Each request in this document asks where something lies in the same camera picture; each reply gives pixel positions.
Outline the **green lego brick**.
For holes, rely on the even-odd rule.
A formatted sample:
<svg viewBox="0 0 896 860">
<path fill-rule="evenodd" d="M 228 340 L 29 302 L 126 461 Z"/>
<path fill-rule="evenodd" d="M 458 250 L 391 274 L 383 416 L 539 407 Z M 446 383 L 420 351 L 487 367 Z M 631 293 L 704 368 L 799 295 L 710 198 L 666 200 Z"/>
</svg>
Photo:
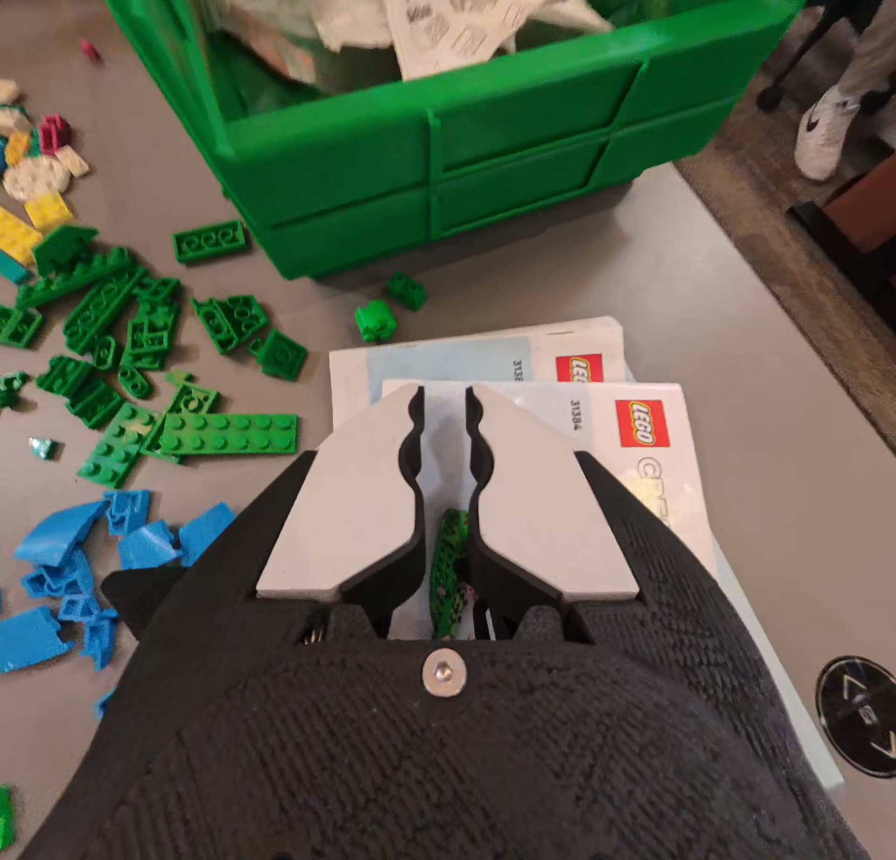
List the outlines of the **green lego brick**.
<svg viewBox="0 0 896 860">
<path fill-rule="evenodd" d="M 427 302 L 427 289 L 405 272 L 394 272 L 386 284 L 389 297 L 412 312 L 418 312 Z"/>
</svg>

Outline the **pile of mixed lego bricks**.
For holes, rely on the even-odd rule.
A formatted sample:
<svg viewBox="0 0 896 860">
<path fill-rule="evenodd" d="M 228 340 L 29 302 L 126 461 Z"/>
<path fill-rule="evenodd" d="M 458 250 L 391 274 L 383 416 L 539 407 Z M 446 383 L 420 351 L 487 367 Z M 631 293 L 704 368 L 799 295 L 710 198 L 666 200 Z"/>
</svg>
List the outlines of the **pile of mixed lego bricks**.
<svg viewBox="0 0 896 860">
<path fill-rule="evenodd" d="M 64 196 L 91 173 L 73 132 L 62 115 L 31 115 L 18 83 L 1 80 L 1 269 L 16 286 L 35 276 L 44 238 L 73 223 Z"/>
</svg>

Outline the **brown wooden furniture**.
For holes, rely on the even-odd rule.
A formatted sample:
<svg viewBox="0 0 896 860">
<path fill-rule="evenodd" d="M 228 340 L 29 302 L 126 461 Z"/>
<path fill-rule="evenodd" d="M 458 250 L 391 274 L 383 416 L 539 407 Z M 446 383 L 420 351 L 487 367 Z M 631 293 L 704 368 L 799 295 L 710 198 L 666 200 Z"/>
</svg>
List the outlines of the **brown wooden furniture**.
<svg viewBox="0 0 896 860">
<path fill-rule="evenodd" d="M 798 203 L 788 214 L 868 305 L 894 320 L 895 157 L 826 203 Z"/>
</svg>

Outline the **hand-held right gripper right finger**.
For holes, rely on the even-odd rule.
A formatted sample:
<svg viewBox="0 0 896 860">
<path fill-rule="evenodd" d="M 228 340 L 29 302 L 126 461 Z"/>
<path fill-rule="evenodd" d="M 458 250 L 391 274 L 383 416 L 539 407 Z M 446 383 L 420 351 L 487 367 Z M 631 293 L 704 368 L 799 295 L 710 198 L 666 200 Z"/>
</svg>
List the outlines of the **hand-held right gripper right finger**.
<svg viewBox="0 0 896 860">
<path fill-rule="evenodd" d="M 577 603 L 636 597 L 637 581 L 578 444 L 484 384 L 466 391 L 469 572 L 491 603 Z"/>
</svg>

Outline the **pile of blue lego pieces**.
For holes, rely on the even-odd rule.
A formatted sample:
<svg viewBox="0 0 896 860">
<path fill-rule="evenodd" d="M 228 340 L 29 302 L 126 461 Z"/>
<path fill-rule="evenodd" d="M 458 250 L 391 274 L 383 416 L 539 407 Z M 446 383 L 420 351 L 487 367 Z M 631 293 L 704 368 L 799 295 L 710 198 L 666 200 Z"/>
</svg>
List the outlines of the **pile of blue lego pieces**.
<svg viewBox="0 0 896 860">
<path fill-rule="evenodd" d="M 120 616 L 110 599 L 99 597 L 84 547 L 102 518 L 108 535 L 118 540 L 121 573 L 179 573 L 237 518 L 226 503 L 218 503 L 175 532 L 164 520 L 151 521 L 150 508 L 150 490 L 112 490 L 93 503 L 52 513 L 28 533 L 14 552 L 29 565 L 21 585 L 28 597 L 51 604 L 2 619 L 2 674 L 51 662 L 76 648 L 98 672 L 111 662 Z"/>
</svg>

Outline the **black chair base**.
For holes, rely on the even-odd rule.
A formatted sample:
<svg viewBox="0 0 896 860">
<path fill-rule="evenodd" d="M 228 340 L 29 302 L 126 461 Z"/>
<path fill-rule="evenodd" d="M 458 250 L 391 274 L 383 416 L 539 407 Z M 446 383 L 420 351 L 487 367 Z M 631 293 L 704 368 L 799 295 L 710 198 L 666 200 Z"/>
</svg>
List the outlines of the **black chair base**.
<svg viewBox="0 0 896 860">
<path fill-rule="evenodd" d="M 806 0 L 804 8 L 819 8 L 821 14 L 801 44 L 756 97 L 756 108 L 764 114 L 775 111 L 784 98 L 785 82 L 805 55 L 839 22 L 845 21 L 857 37 L 862 37 L 878 14 L 883 0 Z"/>
</svg>

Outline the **green round lego piece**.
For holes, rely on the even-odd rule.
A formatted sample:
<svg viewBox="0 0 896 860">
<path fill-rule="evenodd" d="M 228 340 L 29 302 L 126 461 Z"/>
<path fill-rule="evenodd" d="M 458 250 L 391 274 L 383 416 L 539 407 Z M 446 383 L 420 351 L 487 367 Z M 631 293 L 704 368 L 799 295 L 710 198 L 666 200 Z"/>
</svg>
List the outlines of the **green round lego piece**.
<svg viewBox="0 0 896 860">
<path fill-rule="evenodd" d="M 383 299 L 373 299 L 354 312 L 355 323 L 365 344 L 389 340 L 397 330 L 397 320 Z"/>
</svg>

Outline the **clear plastic bag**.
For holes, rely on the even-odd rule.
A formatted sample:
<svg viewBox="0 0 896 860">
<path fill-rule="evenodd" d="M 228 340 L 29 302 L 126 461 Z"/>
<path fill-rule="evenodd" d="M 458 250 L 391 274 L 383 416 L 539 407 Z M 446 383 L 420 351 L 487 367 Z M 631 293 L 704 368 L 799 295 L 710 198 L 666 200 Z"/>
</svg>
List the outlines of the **clear plastic bag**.
<svg viewBox="0 0 896 860">
<path fill-rule="evenodd" d="M 398 82 L 386 49 L 326 48 L 311 15 L 312 0 L 196 0 L 210 32 L 235 38 L 269 69 L 292 82 L 338 95 Z"/>
</svg>

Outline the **pile of green lego pieces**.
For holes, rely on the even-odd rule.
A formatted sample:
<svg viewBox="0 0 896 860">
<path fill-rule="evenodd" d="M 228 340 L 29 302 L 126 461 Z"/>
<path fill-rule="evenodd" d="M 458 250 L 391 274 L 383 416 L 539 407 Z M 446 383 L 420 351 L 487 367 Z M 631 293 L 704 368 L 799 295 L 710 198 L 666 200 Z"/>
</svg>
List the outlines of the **pile of green lego pieces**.
<svg viewBox="0 0 896 860">
<path fill-rule="evenodd" d="M 32 350 L 48 325 L 44 309 L 80 296 L 62 323 L 64 351 L 33 377 L 99 434 L 78 477 L 118 488 L 145 458 L 178 464 L 297 452 L 297 415 L 224 410 L 219 392 L 169 367 L 179 280 L 155 276 L 128 248 L 102 251 L 93 228 L 62 225 L 42 237 L 21 234 L 20 244 L 17 237 L 2 227 L 2 278 L 18 287 L 2 305 L 3 350 Z"/>
</svg>

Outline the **printed white paper sheet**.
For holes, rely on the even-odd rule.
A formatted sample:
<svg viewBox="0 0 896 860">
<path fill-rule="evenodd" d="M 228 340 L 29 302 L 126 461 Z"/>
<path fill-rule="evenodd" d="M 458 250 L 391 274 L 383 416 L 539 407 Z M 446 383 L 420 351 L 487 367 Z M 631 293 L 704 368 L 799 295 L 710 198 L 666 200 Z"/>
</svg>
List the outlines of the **printed white paper sheet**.
<svg viewBox="0 0 896 860">
<path fill-rule="evenodd" d="M 383 0 L 401 78 L 408 82 L 512 55 L 532 21 L 562 37 L 614 26 L 588 0 Z"/>
</svg>

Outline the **green plastic storage bin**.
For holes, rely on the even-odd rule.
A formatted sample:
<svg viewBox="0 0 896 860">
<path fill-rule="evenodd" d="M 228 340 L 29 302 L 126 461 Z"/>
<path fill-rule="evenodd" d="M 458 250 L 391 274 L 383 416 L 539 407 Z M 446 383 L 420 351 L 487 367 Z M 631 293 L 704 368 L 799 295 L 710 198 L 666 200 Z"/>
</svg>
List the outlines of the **green plastic storage bin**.
<svg viewBox="0 0 896 860">
<path fill-rule="evenodd" d="M 322 277 L 699 153 L 806 0 L 669 0 L 620 29 L 326 98 L 201 25 L 105 0 L 254 241 Z"/>
</svg>

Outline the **black round table grommet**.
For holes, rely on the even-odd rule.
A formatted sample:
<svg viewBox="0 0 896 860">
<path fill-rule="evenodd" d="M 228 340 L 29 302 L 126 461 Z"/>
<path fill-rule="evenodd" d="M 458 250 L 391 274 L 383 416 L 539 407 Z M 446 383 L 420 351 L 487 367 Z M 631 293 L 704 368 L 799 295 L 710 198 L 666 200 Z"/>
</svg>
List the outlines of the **black round table grommet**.
<svg viewBox="0 0 896 860">
<path fill-rule="evenodd" d="M 823 666 L 814 706 L 824 734 L 854 769 L 895 777 L 895 676 L 866 657 L 840 656 Z"/>
</svg>

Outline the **white lego instruction booklet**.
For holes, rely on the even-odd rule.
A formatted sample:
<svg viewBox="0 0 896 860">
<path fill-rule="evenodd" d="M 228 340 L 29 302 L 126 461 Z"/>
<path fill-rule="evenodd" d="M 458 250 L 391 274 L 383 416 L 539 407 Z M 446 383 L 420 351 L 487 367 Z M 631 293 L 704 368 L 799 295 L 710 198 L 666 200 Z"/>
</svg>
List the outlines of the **white lego instruction booklet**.
<svg viewBox="0 0 896 860">
<path fill-rule="evenodd" d="M 619 383 L 630 378 L 610 316 L 330 352 L 332 427 L 375 404 L 388 380 Z"/>
<path fill-rule="evenodd" d="M 442 516 L 466 510 L 469 472 L 465 390 L 460 381 L 422 383 L 426 429 L 420 485 L 426 504 L 427 550 L 434 551 Z M 713 574 L 754 638 L 815 775 L 832 797 L 844 778 L 825 747 L 790 676 L 711 532 L 689 408 L 678 384 L 485 383 L 546 427 L 587 450 L 651 510 Z"/>
</svg>

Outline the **crumpled white paper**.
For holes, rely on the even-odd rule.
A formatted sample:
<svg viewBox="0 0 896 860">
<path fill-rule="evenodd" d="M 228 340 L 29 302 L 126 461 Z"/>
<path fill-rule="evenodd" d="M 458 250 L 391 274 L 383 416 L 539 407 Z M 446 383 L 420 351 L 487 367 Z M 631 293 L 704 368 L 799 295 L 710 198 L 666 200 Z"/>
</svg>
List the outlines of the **crumpled white paper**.
<svg viewBox="0 0 896 860">
<path fill-rule="evenodd" d="M 311 15 L 330 51 L 386 49 L 393 44 L 385 0 L 312 0 Z"/>
</svg>

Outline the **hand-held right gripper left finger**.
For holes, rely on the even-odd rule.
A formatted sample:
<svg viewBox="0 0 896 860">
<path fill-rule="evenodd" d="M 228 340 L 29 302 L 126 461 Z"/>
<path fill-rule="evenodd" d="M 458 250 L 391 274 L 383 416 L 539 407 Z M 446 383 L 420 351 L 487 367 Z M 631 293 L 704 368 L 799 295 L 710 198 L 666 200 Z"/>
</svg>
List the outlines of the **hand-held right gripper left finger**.
<svg viewBox="0 0 896 860">
<path fill-rule="evenodd" d="M 256 584 L 271 599 L 337 600 L 412 539 L 417 476 L 399 451 L 424 400 L 405 385 L 358 412 L 319 446 Z"/>
</svg>

